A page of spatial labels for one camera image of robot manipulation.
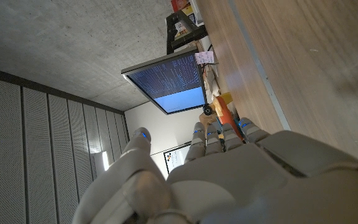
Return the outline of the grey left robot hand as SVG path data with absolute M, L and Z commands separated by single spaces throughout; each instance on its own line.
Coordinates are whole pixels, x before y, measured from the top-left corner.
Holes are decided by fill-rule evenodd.
M 74 223 L 358 223 L 358 159 L 251 120 L 196 123 L 183 165 L 164 177 L 136 129 L 87 189 Z

